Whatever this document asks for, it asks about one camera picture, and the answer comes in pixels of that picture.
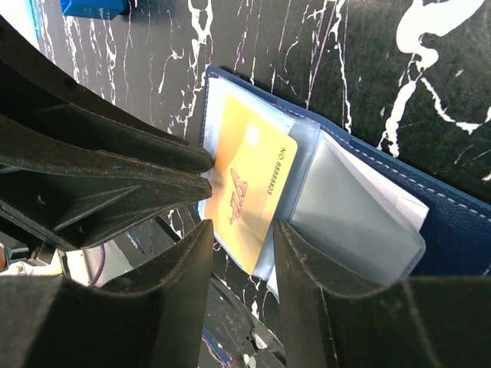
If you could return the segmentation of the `gold VIP credit card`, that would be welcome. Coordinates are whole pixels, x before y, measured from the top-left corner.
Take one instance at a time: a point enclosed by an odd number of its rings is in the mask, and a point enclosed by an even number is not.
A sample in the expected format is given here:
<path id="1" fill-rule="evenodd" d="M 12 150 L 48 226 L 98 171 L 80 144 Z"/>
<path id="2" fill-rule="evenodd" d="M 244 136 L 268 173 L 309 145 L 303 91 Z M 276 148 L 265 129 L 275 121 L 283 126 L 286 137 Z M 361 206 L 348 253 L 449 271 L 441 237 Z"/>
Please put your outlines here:
<path id="1" fill-rule="evenodd" d="M 281 120 L 232 95 L 219 124 L 204 216 L 229 255 L 253 274 L 298 144 Z"/>

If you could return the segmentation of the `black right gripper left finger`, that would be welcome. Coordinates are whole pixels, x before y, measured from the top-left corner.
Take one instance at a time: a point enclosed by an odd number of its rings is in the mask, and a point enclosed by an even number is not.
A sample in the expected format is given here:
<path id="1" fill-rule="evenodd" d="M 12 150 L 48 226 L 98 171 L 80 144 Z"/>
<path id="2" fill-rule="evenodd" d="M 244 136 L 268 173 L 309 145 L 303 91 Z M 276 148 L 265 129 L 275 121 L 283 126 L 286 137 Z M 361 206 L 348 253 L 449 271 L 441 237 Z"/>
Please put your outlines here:
<path id="1" fill-rule="evenodd" d="M 102 287 L 64 276 L 1 279 L 3 367 L 195 367 L 213 224 Z"/>

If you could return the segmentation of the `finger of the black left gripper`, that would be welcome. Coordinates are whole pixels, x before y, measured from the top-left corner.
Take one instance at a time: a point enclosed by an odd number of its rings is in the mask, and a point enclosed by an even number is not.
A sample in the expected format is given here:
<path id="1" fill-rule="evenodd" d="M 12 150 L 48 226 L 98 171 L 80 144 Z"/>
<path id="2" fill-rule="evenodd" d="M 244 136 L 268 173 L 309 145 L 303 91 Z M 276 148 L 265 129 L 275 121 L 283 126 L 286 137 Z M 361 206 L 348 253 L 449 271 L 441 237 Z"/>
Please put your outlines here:
<path id="1" fill-rule="evenodd" d="M 131 126 L 86 110 L 24 113 L 6 110 L 1 115 L 86 150 L 113 153 L 192 174 L 204 173 L 213 165 L 213 159 L 204 149 L 140 121 Z"/>
<path id="2" fill-rule="evenodd" d="M 53 248 L 92 248 L 211 192 L 203 177 L 106 153 L 1 155 L 1 217 Z"/>

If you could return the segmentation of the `navy blue card holder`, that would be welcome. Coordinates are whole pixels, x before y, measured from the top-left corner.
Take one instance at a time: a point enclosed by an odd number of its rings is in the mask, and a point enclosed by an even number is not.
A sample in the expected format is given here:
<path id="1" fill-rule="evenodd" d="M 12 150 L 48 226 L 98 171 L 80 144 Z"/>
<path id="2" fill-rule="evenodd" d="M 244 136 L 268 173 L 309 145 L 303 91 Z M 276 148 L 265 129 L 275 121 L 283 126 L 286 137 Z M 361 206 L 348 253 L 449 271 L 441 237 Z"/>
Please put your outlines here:
<path id="1" fill-rule="evenodd" d="M 209 67 L 205 79 L 201 143 L 213 167 L 229 95 L 281 120 L 298 144 L 259 260 L 246 274 L 278 290 L 273 228 L 283 220 L 321 253 L 379 285 L 411 274 L 489 276 L 488 203 L 221 68 Z"/>

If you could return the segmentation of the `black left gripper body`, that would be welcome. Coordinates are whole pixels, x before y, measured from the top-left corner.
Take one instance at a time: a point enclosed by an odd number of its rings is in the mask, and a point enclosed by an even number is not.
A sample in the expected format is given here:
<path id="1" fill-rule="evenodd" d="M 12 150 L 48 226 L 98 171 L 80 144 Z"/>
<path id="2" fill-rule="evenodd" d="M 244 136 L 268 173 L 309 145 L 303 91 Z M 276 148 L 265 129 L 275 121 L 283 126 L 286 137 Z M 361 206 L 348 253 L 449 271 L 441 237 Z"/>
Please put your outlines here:
<path id="1" fill-rule="evenodd" d="M 1 112 L 6 110 L 22 113 L 37 110 L 86 110 L 106 117 L 114 107 L 78 84 L 31 46 L 7 21 L 2 21 Z M 133 121 L 125 113 L 118 113 L 115 121 L 134 127 Z M 1 155 L 3 153 L 43 161 L 87 159 L 96 153 L 118 156 L 72 146 L 1 115 Z M 53 248 L 2 217 L 1 242 L 8 261 L 26 261 L 33 265 L 50 263 L 57 250 L 80 250 Z"/>

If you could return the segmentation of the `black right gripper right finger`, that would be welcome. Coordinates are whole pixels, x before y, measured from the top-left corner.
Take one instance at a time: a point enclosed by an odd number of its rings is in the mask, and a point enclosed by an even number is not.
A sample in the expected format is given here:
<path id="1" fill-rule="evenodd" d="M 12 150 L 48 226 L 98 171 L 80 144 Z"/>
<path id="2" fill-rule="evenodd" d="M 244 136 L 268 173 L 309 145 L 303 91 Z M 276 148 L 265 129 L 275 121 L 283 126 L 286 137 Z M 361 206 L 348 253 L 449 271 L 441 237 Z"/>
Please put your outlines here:
<path id="1" fill-rule="evenodd" d="M 409 277 L 382 286 L 311 246 L 273 235 L 290 367 L 488 367 L 490 280 Z"/>

